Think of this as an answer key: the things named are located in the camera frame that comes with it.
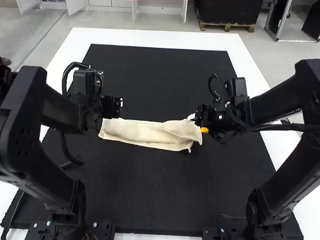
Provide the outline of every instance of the towel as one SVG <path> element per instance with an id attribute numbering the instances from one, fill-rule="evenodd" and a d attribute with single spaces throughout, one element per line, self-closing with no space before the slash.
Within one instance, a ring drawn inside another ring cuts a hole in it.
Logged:
<path id="1" fill-rule="evenodd" d="M 148 148 L 181 151 L 194 142 L 202 145 L 200 127 L 189 119 L 166 122 L 126 120 L 122 118 L 103 119 L 100 138 L 119 141 Z"/>

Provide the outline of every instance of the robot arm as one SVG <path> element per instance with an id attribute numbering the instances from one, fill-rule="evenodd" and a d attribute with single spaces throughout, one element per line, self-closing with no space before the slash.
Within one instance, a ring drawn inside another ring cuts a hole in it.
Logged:
<path id="1" fill-rule="evenodd" d="M 69 232 L 64 235 L 82 239 L 86 231 L 84 185 L 43 151 L 41 124 L 62 133 L 83 134 L 98 119 L 118 118 L 122 98 L 100 94 L 103 81 L 97 84 L 95 70 L 75 72 L 68 98 L 46 84 L 47 72 L 42 67 L 24 66 L 16 74 L 0 65 L 0 73 L 0 180 L 45 203 L 52 223 L 67 224 Z"/>
<path id="2" fill-rule="evenodd" d="M 225 108 L 201 105 L 195 124 L 209 129 L 218 141 L 230 132 L 300 130 L 301 141 L 260 188 L 253 190 L 246 206 L 246 239 L 265 237 L 265 227 L 281 231 L 295 205 L 320 185 L 320 59 L 302 60 L 295 75 L 262 95 L 249 99 L 244 78 L 225 85 Z M 267 124 L 302 111 L 303 124 Z"/>

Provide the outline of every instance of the gray floor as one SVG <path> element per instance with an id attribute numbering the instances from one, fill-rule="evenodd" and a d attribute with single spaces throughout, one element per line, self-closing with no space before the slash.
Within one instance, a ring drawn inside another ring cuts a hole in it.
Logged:
<path id="1" fill-rule="evenodd" d="M 255 33 L 231 28 L 238 33 L 270 87 L 294 74 L 294 64 L 301 59 L 320 58 L 320 43 L 274 42 L 264 31 L 267 13 L 260 14 Z M 23 65 L 47 67 L 73 27 L 141 29 L 200 32 L 195 13 L 190 7 L 187 23 L 175 15 L 142 14 L 135 23 L 125 12 L 80 11 L 69 16 L 64 10 L 33 9 L 21 16 L 17 8 L 0 7 L 0 54 L 10 58 L 12 69 Z M 301 19 L 292 14 L 285 24 L 282 39 L 301 40 Z M 224 33 L 220 27 L 207 32 Z M 302 117 L 291 120 L 301 122 Z"/>

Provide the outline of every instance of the black cable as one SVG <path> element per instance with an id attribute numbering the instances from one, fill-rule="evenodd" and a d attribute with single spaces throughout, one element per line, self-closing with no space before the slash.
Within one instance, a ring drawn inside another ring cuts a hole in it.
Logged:
<path id="1" fill-rule="evenodd" d="M 63 72 L 63 75 L 62 75 L 62 95 L 63 96 L 67 96 L 67 79 L 68 79 L 68 75 L 69 73 L 71 72 L 72 69 L 74 68 L 82 68 L 82 69 L 88 69 L 90 70 L 91 69 L 91 66 L 90 65 L 84 65 L 80 62 L 77 62 L 77 61 L 73 61 L 72 63 L 70 63 L 66 69 L 64 70 Z"/>
<path id="2" fill-rule="evenodd" d="M 68 160 L 70 160 L 70 162 L 77 164 L 77 165 L 83 165 L 85 164 L 85 161 L 81 159 L 81 157 L 74 157 L 71 155 L 71 153 L 68 150 L 68 146 L 67 146 L 67 141 L 66 141 L 66 136 L 64 132 L 60 132 L 60 141 L 61 141 L 61 147 L 62 147 L 62 151 L 63 154 L 66 156 L 66 158 Z"/>
<path id="3" fill-rule="evenodd" d="M 99 86 L 99 89 L 97 90 L 97 92 L 95 92 L 93 97 L 98 97 L 102 91 L 101 76 L 98 74 L 98 72 L 94 68 L 91 68 L 90 65 L 85 65 L 83 63 L 76 62 L 76 61 L 70 63 L 63 72 L 62 82 L 61 82 L 62 95 L 64 97 L 67 97 L 67 79 L 68 79 L 68 75 L 69 75 L 70 71 L 74 68 L 81 68 L 81 69 L 87 69 L 87 70 L 94 71 L 94 76 L 96 79 L 98 79 L 100 81 L 100 86 Z M 72 156 L 71 153 L 69 152 L 67 141 L 66 141 L 66 136 L 63 131 L 60 132 L 60 141 L 61 141 L 62 151 L 63 151 L 64 155 L 67 157 L 67 159 L 70 160 L 74 164 L 83 165 L 84 161 L 81 158 L 76 158 L 76 157 Z"/>
<path id="4" fill-rule="evenodd" d="M 63 170 L 66 170 L 66 169 L 70 168 L 72 165 L 73 165 L 73 163 L 72 163 L 71 161 L 68 161 L 68 162 L 60 165 L 59 167 L 60 167 L 61 169 L 63 169 Z M 11 223 L 12 223 L 12 221 L 13 221 L 13 220 L 15 219 L 15 217 L 16 217 L 17 209 L 20 207 L 20 204 L 21 204 L 21 202 L 22 202 L 22 199 L 23 199 L 25 193 L 26 193 L 26 192 L 23 191 L 22 194 L 21 194 L 21 196 L 19 197 L 19 200 L 18 200 L 18 202 L 17 202 L 17 204 L 16 204 L 16 206 L 15 206 L 15 208 L 14 208 L 14 211 L 13 211 L 13 213 L 12 213 L 12 215 L 11 215 L 10 221 L 9 221 L 9 223 L 7 224 L 7 226 L 3 229 L 3 232 L 2 232 L 2 235 L 1 235 L 1 240 L 7 240 L 7 235 L 8 235 L 8 232 L 9 232 L 9 229 L 10 229 L 10 226 L 11 226 Z"/>
<path id="5" fill-rule="evenodd" d="M 288 123 L 288 124 L 261 124 L 261 125 L 255 125 L 251 126 L 245 121 L 241 120 L 237 116 L 234 115 L 233 110 L 230 106 L 230 104 L 226 105 L 226 108 L 228 110 L 228 114 L 230 117 L 246 128 L 249 131 L 252 132 L 260 132 L 260 131 L 298 131 L 298 132 L 310 132 L 310 131 L 320 131 L 320 126 L 317 125 L 305 125 L 300 123 Z"/>
<path id="6" fill-rule="evenodd" d="M 220 83 L 220 85 L 221 85 L 221 87 L 222 87 L 222 91 L 223 91 L 223 94 L 224 94 L 224 100 L 225 100 L 225 101 L 228 99 L 228 98 L 227 98 L 226 88 L 225 88 L 223 82 L 221 81 L 220 77 L 219 77 L 217 74 L 214 73 L 214 74 L 212 74 L 212 75 L 209 77 L 209 79 L 208 79 L 208 88 L 209 88 L 209 91 L 210 91 L 210 93 L 212 94 L 212 96 L 213 96 L 218 102 L 222 103 L 223 100 L 221 99 L 220 95 L 219 95 L 215 90 L 212 89 L 212 81 L 213 81 L 214 79 L 218 79 L 218 80 L 219 80 L 219 83 Z"/>
<path id="7" fill-rule="evenodd" d="M 220 82 L 220 85 L 222 87 L 222 91 L 224 94 L 224 98 L 227 101 L 227 90 L 221 81 L 220 77 L 217 74 L 212 74 L 209 79 L 208 79 L 208 88 L 210 93 L 213 95 L 213 97 L 220 103 L 223 101 L 220 98 L 220 95 L 212 89 L 212 81 L 214 79 L 218 79 Z M 238 118 L 236 115 L 233 113 L 233 109 L 231 108 L 230 102 L 226 104 L 226 109 L 230 117 L 243 126 L 245 129 L 252 131 L 252 132 L 260 132 L 260 131 L 298 131 L 298 132 L 311 132 L 311 131 L 320 131 L 320 126 L 318 125 L 305 125 L 305 124 L 300 124 L 300 123 L 288 123 L 288 124 L 260 124 L 260 125 L 255 125 L 251 126 L 245 121 L 241 120 Z"/>

